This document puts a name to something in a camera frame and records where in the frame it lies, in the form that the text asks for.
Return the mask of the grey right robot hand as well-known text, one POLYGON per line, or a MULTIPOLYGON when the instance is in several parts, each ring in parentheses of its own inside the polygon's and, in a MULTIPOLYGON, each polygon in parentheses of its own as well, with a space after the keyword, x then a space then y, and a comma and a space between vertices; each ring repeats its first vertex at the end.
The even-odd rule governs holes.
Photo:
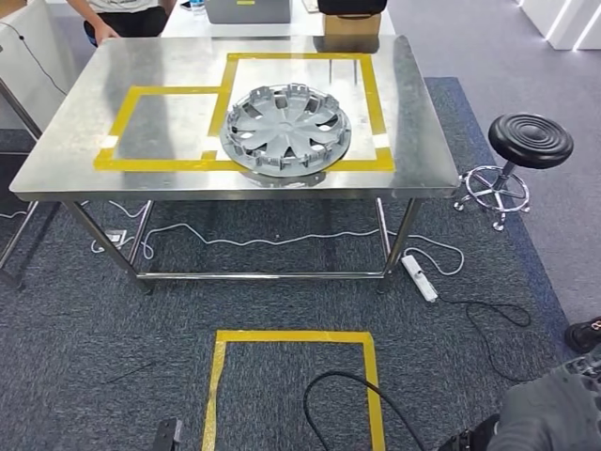
POLYGON ((600 347, 515 385, 488 450, 599 450, 600 347))

